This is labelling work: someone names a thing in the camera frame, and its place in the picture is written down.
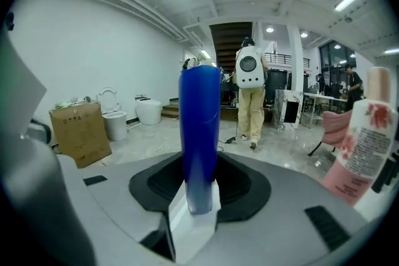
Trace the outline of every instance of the blue bottle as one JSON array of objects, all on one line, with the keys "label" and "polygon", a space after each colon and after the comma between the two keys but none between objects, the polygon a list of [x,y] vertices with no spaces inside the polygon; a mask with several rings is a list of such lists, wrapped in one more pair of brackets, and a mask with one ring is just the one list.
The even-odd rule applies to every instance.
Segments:
[{"label": "blue bottle", "polygon": [[188,209],[212,210],[220,121],[220,72],[200,65],[185,70],[179,81],[180,139]]}]

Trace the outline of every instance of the railing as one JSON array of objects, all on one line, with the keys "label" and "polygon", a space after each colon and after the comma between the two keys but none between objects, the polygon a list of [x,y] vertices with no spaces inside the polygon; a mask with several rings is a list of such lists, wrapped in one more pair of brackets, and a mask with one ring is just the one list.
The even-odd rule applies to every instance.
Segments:
[{"label": "railing", "polygon": [[[265,54],[266,61],[275,64],[292,65],[292,57],[286,54]],[[304,67],[310,67],[310,59],[304,58]]]}]

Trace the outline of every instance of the wooden staircase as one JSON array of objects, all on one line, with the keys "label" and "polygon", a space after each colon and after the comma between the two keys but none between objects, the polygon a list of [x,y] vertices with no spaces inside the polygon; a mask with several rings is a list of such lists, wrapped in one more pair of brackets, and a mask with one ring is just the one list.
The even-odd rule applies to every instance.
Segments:
[{"label": "wooden staircase", "polygon": [[179,117],[179,104],[171,103],[162,107],[161,116],[166,118],[178,118]]},{"label": "wooden staircase", "polygon": [[212,32],[218,67],[231,73],[236,67],[236,52],[245,37],[252,34],[251,22],[231,22],[209,26]]}]

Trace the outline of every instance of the white toilet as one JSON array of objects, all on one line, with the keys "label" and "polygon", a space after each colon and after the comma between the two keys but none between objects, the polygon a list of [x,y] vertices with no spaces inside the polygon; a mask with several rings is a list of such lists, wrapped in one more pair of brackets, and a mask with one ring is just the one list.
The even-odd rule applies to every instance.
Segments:
[{"label": "white toilet", "polygon": [[120,110],[116,93],[113,88],[104,88],[100,91],[98,100],[101,103],[101,113],[108,139],[122,141],[127,137],[127,113]]},{"label": "white toilet", "polygon": [[154,125],[161,122],[162,103],[153,99],[144,98],[136,101],[137,117],[141,123]]}]

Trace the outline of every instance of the black base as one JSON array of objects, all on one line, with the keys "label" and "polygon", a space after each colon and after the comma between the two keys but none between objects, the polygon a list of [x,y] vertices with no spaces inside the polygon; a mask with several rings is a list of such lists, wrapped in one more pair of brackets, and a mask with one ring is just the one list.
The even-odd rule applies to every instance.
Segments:
[{"label": "black base", "polygon": [[[271,185],[263,174],[222,152],[218,153],[215,178],[221,203],[217,222],[245,221],[270,198]],[[134,175],[129,191],[144,209],[167,214],[183,181],[183,159],[178,153]]]}]

